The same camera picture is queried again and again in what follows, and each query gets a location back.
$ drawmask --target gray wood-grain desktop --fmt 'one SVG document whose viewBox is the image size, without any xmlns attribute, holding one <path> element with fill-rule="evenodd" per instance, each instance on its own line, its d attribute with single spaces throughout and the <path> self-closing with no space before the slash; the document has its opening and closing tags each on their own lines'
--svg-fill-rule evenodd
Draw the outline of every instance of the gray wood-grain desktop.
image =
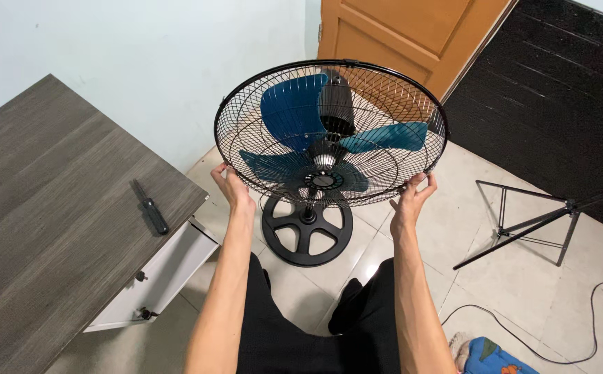
<svg viewBox="0 0 603 374">
<path fill-rule="evenodd" d="M 0 107 L 0 373 L 44 371 L 206 195 L 52 75 Z"/>
</svg>

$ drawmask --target hand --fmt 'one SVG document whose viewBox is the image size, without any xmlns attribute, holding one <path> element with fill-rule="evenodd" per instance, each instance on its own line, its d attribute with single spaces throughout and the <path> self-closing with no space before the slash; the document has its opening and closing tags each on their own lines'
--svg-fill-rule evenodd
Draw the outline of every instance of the hand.
<svg viewBox="0 0 603 374">
<path fill-rule="evenodd" d="M 425 176 L 426 174 L 419 173 L 408 180 L 406 189 L 400 195 L 398 203 L 394 200 L 389 200 L 389 204 L 396 211 L 389 227 L 394 239 L 400 238 L 400 234 L 405 230 L 414 230 L 424 202 L 438 189 L 435 175 L 430 173 L 428 175 L 428 186 L 421 191 L 417 191 L 417 186 L 424 180 Z"/>
<path fill-rule="evenodd" d="M 228 172 L 226 177 L 223 178 L 221 173 L 227 169 Z M 256 202 L 253 201 L 251 196 L 248 194 L 248 187 L 239 179 L 237 172 L 231 166 L 227 166 L 224 162 L 221 165 L 216 166 L 212 170 L 212 178 L 218 185 L 225 198 L 230 203 L 230 210 L 245 210 L 249 213 L 256 211 Z"/>
</svg>

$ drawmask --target black cable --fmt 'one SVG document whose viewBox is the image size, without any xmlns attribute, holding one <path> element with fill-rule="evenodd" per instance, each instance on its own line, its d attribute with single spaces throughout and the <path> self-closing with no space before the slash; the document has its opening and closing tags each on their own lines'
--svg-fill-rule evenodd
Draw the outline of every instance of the black cable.
<svg viewBox="0 0 603 374">
<path fill-rule="evenodd" d="M 454 313 L 456 311 L 458 311 L 459 309 L 462 309 L 462 308 L 465 308 L 465 307 L 475 307 L 475 308 L 478 308 L 478 309 L 483 310 L 486 313 L 490 314 L 491 317 L 493 317 L 493 319 L 496 320 L 497 324 L 500 325 L 500 327 L 502 327 L 503 329 L 505 329 L 505 331 L 508 332 L 511 336 L 515 337 L 516 340 L 520 341 L 523 345 L 525 345 L 525 347 L 528 348 L 530 350 L 530 352 L 534 353 L 537 357 L 539 357 L 540 359 L 542 359 L 544 361 L 548 361 L 550 363 L 556 363 L 558 365 L 571 365 L 571 364 L 574 364 L 574 363 L 580 363 L 580 362 L 583 362 L 583 361 L 588 361 L 589 359 L 593 358 L 596 355 L 596 349 L 597 349 L 596 330 L 595 330 L 595 304 L 593 302 L 593 298 L 595 296 L 596 288 L 599 287 L 600 285 L 603 285 L 603 282 L 601 282 L 600 284 L 597 284 L 593 288 L 592 293 L 590 294 L 590 309 L 591 309 L 592 315 L 593 315 L 593 339 L 595 341 L 595 347 L 593 348 L 592 353 L 588 357 L 586 357 L 585 359 L 580 359 L 580 360 L 577 360 L 577 361 L 569 361 L 569 362 L 558 362 L 558 361 L 553 361 L 551 359 L 547 359 L 546 357 L 538 354 L 534 349 L 530 348 L 530 346 L 528 344 L 525 344 L 525 342 L 522 341 L 521 338 L 519 338 L 518 336 L 516 336 L 516 334 L 512 333 L 507 327 L 504 327 L 502 325 L 502 323 L 500 323 L 500 321 L 497 320 L 497 317 L 496 317 L 495 314 L 493 314 L 493 312 L 491 312 L 490 310 L 484 309 L 484 308 L 480 307 L 479 305 L 467 304 L 467 305 L 463 305 L 463 306 L 460 306 L 460 307 L 456 308 L 453 312 L 451 312 L 451 314 L 449 314 L 449 316 L 444 320 L 444 322 L 442 322 L 442 325 L 444 326 L 444 324 L 447 323 L 447 321 L 449 320 L 449 318 L 451 318 L 452 315 L 454 315 Z"/>
</svg>

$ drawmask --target open drawer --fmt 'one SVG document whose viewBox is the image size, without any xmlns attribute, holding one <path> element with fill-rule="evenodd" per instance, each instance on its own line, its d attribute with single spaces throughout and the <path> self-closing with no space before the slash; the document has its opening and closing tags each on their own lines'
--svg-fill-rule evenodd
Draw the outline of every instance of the open drawer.
<svg viewBox="0 0 603 374">
<path fill-rule="evenodd" d="M 191 218 L 144 265 L 147 278 L 133 279 L 84 332 L 153 322 L 155 317 L 142 317 L 142 309 L 161 314 L 216 248 L 213 235 Z"/>
</svg>

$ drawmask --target tripod stand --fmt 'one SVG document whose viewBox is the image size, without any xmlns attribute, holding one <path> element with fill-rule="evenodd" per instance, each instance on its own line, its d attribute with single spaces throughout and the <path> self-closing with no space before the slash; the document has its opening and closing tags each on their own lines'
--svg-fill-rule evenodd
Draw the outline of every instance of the tripod stand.
<svg viewBox="0 0 603 374">
<path fill-rule="evenodd" d="M 481 253 L 478 253 L 478 254 L 472 256 L 469 259 L 466 259 L 465 261 L 456 265 L 453 268 L 454 270 L 458 270 L 458 269 L 464 267 L 465 265 L 468 265 L 471 262 L 476 261 L 476 260 L 488 255 L 491 252 L 499 250 L 500 248 L 506 246 L 507 244 L 513 242 L 514 240 L 519 240 L 519 239 L 524 240 L 526 242 L 539 243 L 539 244 L 543 244 L 545 246 L 560 248 L 561 249 L 560 256 L 558 257 L 557 262 L 555 262 L 556 266 L 560 266 L 560 265 L 562 265 L 562 260 L 565 258 L 565 253 L 567 253 L 567 247 L 569 247 L 569 242 L 571 241 L 572 234 L 574 234 L 574 229 L 576 228 L 576 223 L 579 221 L 579 216 L 580 216 L 581 211 L 584 210 L 585 208 L 587 208 L 588 206 L 603 200 L 603 193 L 597 194 L 595 196 L 592 196 L 585 200 L 581 200 L 579 202 L 575 202 L 574 200 L 571 200 L 571 199 L 564 199 L 564 198 L 560 198 L 557 196 L 540 194 L 539 192 L 522 190 L 520 188 L 504 186 L 502 184 L 484 182 L 482 180 L 477 180 L 475 182 L 477 182 L 477 184 L 485 184 L 487 186 L 500 187 L 502 189 L 501 194 L 500 194 L 500 211 L 499 211 L 499 217 L 497 219 L 497 238 L 500 239 L 504 235 L 504 236 L 507 236 L 509 239 L 506 239 L 502 243 L 497 243 L 496 245 L 492 246 L 491 248 L 487 249 L 486 251 L 483 251 Z M 520 224 L 509 226 L 508 228 L 503 228 L 504 218 L 505 218 L 505 205 L 507 203 L 507 191 L 520 192 L 522 194 L 537 196 L 539 198 L 555 200 L 558 202 L 564 202 L 565 206 L 563 206 L 563 208 L 556 209 L 552 212 L 542 214 L 539 217 L 534 217 L 530 220 L 521 222 Z M 566 215 L 571 216 L 571 223 L 569 224 L 569 229 L 567 231 L 567 235 L 565 236 L 565 241 L 562 244 L 547 242 L 546 240 L 529 238 L 526 236 L 527 234 L 530 234 L 531 232 L 533 232 L 539 228 L 542 228 L 543 226 L 548 225 L 551 222 L 557 220 L 558 218 L 566 216 Z M 522 228 L 526 228 L 526 227 L 528 227 L 528 228 L 521 231 L 519 234 L 512 234 L 513 231 L 516 231 L 516 230 L 519 230 Z"/>
</svg>

